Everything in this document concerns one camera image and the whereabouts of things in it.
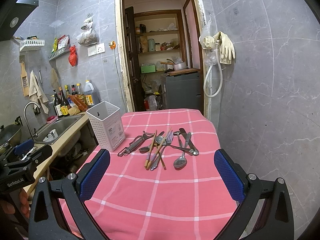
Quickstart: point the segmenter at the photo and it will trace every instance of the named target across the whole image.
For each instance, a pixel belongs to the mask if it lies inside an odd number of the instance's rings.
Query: jar
[[[154,39],[148,39],[148,46],[149,46],[149,52],[155,51],[155,40]]]
[[[160,51],[161,50],[161,46],[160,46],[159,42],[155,43],[155,46],[156,46],[156,51]]]

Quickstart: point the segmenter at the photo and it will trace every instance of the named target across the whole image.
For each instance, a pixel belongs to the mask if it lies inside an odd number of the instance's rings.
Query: faucet
[[[38,104],[37,102],[30,101],[29,103],[26,104],[26,106],[24,107],[24,110],[23,110],[23,116],[24,116],[24,119],[26,120],[26,124],[27,124],[28,130],[29,130],[29,133],[30,133],[30,135],[31,135],[31,138],[32,138],[33,140],[35,140],[35,137],[33,136],[32,132],[31,132],[28,119],[27,119],[27,117],[26,117],[26,109],[27,109],[27,107],[28,107],[29,105],[36,105],[36,106],[39,107],[39,109],[40,109],[40,106],[39,106],[39,104]]]

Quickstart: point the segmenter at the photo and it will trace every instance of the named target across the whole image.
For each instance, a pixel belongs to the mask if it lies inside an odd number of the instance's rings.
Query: wooden grater
[[[28,81],[28,74],[26,72],[26,66],[25,66],[25,59],[24,55],[21,55],[19,57],[19,62],[21,64],[21,83],[22,83],[22,90],[23,95],[26,97],[29,95],[29,81]]]

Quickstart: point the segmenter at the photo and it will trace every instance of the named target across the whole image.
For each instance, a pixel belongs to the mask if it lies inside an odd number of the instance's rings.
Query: range hood
[[[0,41],[10,40],[24,20],[38,6],[39,0],[18,0],[0,28]]]

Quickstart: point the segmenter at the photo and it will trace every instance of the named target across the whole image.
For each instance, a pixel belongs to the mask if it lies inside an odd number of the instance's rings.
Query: green box
[[[156,72],[155,65],[141,66],[141,73],[151,73],[151,72]]]

